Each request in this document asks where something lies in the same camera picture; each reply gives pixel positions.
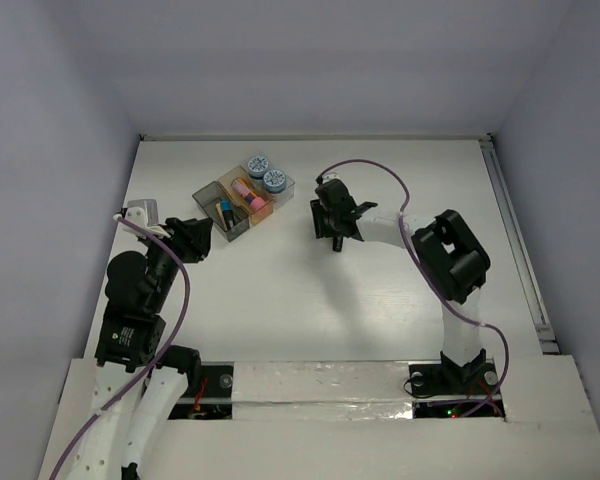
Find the blue cap black highlighter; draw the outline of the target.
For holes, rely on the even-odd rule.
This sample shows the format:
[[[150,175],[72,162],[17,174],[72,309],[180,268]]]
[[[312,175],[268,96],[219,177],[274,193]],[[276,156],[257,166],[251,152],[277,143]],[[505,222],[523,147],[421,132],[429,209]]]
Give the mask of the blue cap black highlighter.
[[[234,228],[236,221],[232,210],[231,202],[228,200],[222,200],[220,202],[220,212],[223,218],[224,224],[228,230]]]

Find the blue white slime jar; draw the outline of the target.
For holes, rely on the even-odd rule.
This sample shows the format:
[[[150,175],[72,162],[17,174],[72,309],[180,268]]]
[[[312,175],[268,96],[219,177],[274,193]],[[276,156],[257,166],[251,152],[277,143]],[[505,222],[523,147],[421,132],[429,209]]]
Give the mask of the blue white slime jar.
[[[269,159],[264,155],[254,155],[246,161],[246,171],[255,180],[261,180],[271,169]]]

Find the pink cap black highlighter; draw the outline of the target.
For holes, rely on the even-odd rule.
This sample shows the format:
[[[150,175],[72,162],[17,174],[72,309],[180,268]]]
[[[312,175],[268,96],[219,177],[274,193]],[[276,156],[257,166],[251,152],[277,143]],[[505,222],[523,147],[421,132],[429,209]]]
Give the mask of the pink cap black highlighter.
[[[344,237],[343,236],[334,236],[332,238],[332,250],[334,252],[341,252],[343,249]]]

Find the orange pastel highlighter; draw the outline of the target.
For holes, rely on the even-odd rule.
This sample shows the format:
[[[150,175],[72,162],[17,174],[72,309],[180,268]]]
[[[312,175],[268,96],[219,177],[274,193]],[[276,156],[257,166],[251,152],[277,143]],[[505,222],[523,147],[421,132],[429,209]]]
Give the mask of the orange pastel highlighter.
[[[222,210],[222,206],[221,206],[221,201],[216,202],[215,204],[215,209],[217,212],[217,216],[218,216],[218,220],[219,220],[219,224],[221,226],[221,228],[223,229],[223,231],[227,230],[227,226],[223,217],[223,210]]]

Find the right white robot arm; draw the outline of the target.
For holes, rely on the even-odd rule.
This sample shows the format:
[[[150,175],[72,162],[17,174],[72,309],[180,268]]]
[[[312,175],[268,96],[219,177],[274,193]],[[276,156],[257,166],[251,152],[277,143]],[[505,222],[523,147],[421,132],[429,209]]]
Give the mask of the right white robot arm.
[[[383,210],[373,202],[357,204],[334,175],[320,179],[315,193],[310,202],[315,234],[331,239],[334,251],[348,238],[410,255],[442,304],[442,384],[453,392],[466,390],[486,358],[479,302],[491,260],[463,217],[450,209],[428,218]]]

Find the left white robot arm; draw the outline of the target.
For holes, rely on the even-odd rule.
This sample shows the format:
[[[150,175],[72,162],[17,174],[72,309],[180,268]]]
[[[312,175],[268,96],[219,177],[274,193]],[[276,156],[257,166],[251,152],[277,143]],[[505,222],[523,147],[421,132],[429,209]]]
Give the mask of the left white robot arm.
[[[167,332],[161,310],[177,276],[204,260],[213,222],[151,225],[138,208],[115,217],[147,248],[113,257],[95,349],[88,418],[64,448],[52,479],[140,479],[176,402],[203,387],[197,350],[175,344],[187,311]]]

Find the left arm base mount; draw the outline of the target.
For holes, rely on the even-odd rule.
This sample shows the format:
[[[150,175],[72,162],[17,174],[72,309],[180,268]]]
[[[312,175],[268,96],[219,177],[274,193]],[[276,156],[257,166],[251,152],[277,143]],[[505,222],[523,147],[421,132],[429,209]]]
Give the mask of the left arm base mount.
[[[231,419],[233,383],[233,363],[203,363],[200,380],[176,401],[168,419]]]

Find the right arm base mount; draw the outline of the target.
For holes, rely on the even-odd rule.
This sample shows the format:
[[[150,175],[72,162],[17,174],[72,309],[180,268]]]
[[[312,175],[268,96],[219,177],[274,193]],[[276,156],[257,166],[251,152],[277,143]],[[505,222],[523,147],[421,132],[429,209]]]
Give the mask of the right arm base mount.
[[[505,418],[496,388],[495,365],[481,348],[477,356],[458,366],[443,353],[434,363],[415,363],[408,368],[403,390],[416,401],[417,418]]]

